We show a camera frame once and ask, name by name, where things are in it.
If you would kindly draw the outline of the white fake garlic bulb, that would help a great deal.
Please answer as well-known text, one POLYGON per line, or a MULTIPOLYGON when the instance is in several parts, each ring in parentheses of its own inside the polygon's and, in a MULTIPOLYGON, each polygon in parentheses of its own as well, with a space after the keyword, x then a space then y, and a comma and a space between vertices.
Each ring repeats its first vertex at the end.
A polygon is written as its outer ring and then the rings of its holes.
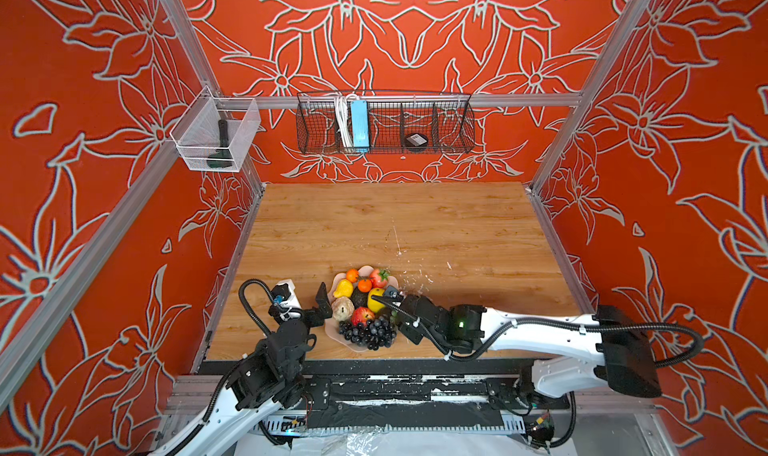
POLYGON ((348 297, 339 297, 331 304, 332 318, 339 322, 349 321, 354 314, 356 307, 348 297))

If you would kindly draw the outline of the pink scalloped fruit bowl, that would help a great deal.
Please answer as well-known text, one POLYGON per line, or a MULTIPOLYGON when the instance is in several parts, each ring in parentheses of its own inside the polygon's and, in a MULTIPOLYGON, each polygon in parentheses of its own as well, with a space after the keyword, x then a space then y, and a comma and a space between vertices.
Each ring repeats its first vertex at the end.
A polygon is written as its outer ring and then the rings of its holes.
MULTIPOLYGON (((375 267, 371 267, 371 266, 363 266, 360 269, 358 269, 357 271, 359 273, 359 280, 360 279, 369 279, 369 276, 373 272, 374 269, 379 269, 379 268, 375 268, 375 267)), ((335 291, 337 284, 342 279, 346 279, 346 272, 345 273, 339 273, 339 274, 337 274, 334 277, 334 280, 333 280, 333 283, 332 283, 332 286, 331 286, 331 290, 330 290, 330 293, 329 293, 329 296, 328 296, 329 302, 331 304, 336 299, 333 296, 333 292, 335 291)), ((394 276, 391 275, 391 273, 390 273, 390 277, 389 277, 389 285, 388 286, 394 286, 394 287, 399 289, 399 283, 398 283, 397 279, 394 276)), ((375 314, 376 315, 375 319, 377 319, 377 318, 388 318, 389 319, 390 315, 393 312, 396 312, 396 311, 385 305, 384 309, 382 309, 379 313, 375 314)), ((335 321, 333 318, 328 320, 326 325, 325 325, 326 335, 329 336, 333 341, 341 344, 344 348, 349 349, 351 351, 354 351, 354 352, 357 352, 357 353, 375 352, 375 351, 365 350, 365 349, 360 348, 360 347, 355 347, 351 343, 344 342, 343 339, 342 339, 342 336, 339 334, 340 324, 341 323, 335 321)))

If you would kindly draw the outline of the yellow fake pear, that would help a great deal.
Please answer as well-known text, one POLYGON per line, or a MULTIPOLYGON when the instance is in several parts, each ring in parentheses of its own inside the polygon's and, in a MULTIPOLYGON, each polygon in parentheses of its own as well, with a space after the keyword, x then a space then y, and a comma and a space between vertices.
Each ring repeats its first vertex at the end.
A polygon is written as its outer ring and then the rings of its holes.
POLYGON ((355 285, 347 279, 342 279, 336 286, 333 296, 336 299, 350 298, 355 290, 355 285))

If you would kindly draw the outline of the dark fake avocado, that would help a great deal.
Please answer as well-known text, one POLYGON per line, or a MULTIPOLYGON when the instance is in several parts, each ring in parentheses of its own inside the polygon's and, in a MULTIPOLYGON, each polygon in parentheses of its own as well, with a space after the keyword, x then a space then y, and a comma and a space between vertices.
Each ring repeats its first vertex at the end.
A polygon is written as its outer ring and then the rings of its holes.
POLYGON ((359 290, 358 288, 355 288, 352 295, 350 296, 350 300, 353 303, 355 309, 366 308, 368 304, 368 294, 359 290))

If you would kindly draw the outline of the red fake apple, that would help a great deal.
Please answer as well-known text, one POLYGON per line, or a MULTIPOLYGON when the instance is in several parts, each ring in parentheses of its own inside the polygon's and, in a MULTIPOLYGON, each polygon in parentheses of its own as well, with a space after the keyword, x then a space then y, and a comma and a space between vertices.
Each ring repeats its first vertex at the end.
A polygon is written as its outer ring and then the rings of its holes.
POLYGON ((350 323, 353 326, 362 325, 363 327, 365 327, 370 322, 372 322, 375 318, 376 318, 376 315, 372 310, 370 310, 367 307, 360 307, 353 312, 350 318, 350 323))

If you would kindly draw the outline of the small fake orange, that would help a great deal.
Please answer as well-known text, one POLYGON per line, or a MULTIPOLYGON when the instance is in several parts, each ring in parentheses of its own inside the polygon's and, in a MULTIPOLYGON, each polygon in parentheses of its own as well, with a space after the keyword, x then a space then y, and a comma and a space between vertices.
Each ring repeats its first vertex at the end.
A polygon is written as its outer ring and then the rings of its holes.
POLYGON ((357 283, 357 289, 360 292, 367 294, 373 289, 373 283, 370 279, 360 279, 357 283))
POLYGON ((356 283, 359 280, 359 273, 357 270, 351 269, 346 272, 346 279, 351 283, 356 283))

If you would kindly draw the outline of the yellow fake lemon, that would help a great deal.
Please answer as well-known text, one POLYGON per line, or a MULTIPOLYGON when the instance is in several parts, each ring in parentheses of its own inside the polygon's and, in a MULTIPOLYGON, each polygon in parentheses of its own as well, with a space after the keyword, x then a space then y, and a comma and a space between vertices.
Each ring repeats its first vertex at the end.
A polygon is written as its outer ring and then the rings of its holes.
POLYGON ((385 305, 376 300, 376 297, 383 298, 385 296, 384 288, 374 288, 367 295, 367 308, 374 314, 379 313, 385 308, 385 305))

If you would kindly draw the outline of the dark fake grape bunch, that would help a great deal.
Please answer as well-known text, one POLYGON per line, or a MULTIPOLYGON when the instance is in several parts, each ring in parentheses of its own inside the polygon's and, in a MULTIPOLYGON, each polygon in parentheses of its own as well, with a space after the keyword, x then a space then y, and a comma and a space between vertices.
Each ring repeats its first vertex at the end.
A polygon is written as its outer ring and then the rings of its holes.
POLYGON ((388 318, 377 318, 355 324, 342 322, 339 334, 344 342, 370 351, 389 348, 397 338, 396 328, 388 318))

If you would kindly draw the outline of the red fake strawberry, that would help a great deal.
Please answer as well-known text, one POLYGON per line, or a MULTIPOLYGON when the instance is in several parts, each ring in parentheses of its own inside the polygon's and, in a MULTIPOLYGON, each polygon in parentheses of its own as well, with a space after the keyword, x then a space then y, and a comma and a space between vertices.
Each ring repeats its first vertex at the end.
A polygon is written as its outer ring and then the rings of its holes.
POLYGON ((390 272, 386 269, 374 269, 369 279, 374 288, 384 289, 389 285, 390 272))

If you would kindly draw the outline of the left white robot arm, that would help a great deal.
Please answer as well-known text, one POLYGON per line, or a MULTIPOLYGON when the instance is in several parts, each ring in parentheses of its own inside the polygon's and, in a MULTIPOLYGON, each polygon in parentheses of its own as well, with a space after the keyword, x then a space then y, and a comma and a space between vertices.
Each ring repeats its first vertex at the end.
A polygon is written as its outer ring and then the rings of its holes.
POLYGON ((221 455, 271 415, 304 398, 306 355, 317 343, 312 330, 332 317, 327 286, 319 286, 315 305, 309 309, 301 307, 290 280, 269 288, 259 279, 248 279, 238 288, 238 299, 264 338, 227 370, 205 408, 157 446, 154 455, 221 455), (278 323, 274 331, 248 302, 246 291, 254 285, 267 295, 268 314, 278 323))

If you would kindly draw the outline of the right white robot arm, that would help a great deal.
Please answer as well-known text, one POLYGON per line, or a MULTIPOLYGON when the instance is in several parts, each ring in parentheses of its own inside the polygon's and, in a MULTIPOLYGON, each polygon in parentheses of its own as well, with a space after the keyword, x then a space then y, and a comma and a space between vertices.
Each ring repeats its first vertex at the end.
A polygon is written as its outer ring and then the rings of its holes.
POLYGON ((670 323, 633 323, 621 310, 545 317, 479 305, 446 309, 424 296, 394 305, 401 333, 413 344, 428 340, 448 361, 469 363, 492 351, 544 354, 530 369, 525 392, 547 398, 608 387, 645 399, 662 394, 658 372, 687 362, 705 347, 697 331, 670 323))

